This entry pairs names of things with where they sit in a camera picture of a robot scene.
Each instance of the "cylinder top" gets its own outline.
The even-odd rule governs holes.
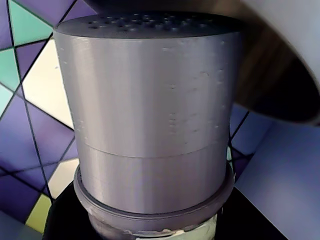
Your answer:
[[[238,20],[227,16],[169,11],[86,16],[62,22],[55,31],[77,37],[162,39],[220,35],[240,28]]]

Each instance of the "white curved surface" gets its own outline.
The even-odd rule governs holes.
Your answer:
[[[242,0],[288,42],[320,91],[320,1]]]

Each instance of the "gray surface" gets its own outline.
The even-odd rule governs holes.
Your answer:
[[[240,34],[125,39],[84,28],[80,37],[59,33],[63,25],[79,23],[62,23],[54,37],[88,192],[143,214],[213,195],[226,171]]]
[[[41,233],[0,211],[1,240],[41,240]]]
[[[320,128],[276,123],[236,187],[290,240],[320,239]]]

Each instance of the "purple glass panel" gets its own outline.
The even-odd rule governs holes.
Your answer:
[[[24,223],[39,193],[10,175],[0,177],[0,211]]]
[[[97,14],[83,0],[78,0],[63,21]]]
[[[234,104],[231,110],[230,116],[230,134],[234,134],[235,130],[241,123],[242,119],[245,117],[247,110],[239,105]]]
[[[39,165],[25,103],[14,96],[0,121],[0,166],[12,172]]]
[[[234,167],[236,172],[235,180],[237,181],[248,165],[249,160],[237,151],[232,151],[232,157],[234,159]]]
[[[16,90],[16,94],[18,94],[20,97],[24,97],[23,93],[22,93],[22,85],[20,85],[18,87],[18,89]]]
[[[62,160],[75,159],[76,157],[78,157],[78,150],[76,140],[74,140]]]
[[[58,162],[75,136],[74,131],[29,103],[27,108],[42,164]]]
[[[25,78],[26,72],[31,67],[44,44],[45,41],[41,41],[16,48],[21,79]]]
[[[12,46],[7,9],[7,1],[0,0],[0,49]]]
[[[44,193],[47,197],[49,197],[49,193],[48,193],[47,187],[44,188],[43,193]]]
[[[30,12],[56,25],[74,0],[15,0]]]
[[[269,117],[249,113],[248,117],[232,139],[232,146],[243,154],[252,154],[274,123]]]
[[[54,173],[57,165],[58,164],[52,164],[52,165],[45,166],[43,168],[47,181],[49,180],[51,175]],[[17,177],[19,177],[20,179],[26,181],[28,184],[32,185],[33,187],[35,187],[39,191],[41,191],[43,189],[43,187],[45,186],[45,180],[42,175],[42,171],[41,171],[40,167],[31,169],[31,170],[18,172],[15,175]]]

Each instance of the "geometric pattern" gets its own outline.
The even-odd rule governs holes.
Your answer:
[[[25,99],[73,128],[56,44],[49,40],[23,80]]]
[[[40,233],[79,164],[52,27],[93,14],[83,0],[0,0],[0,212]]]

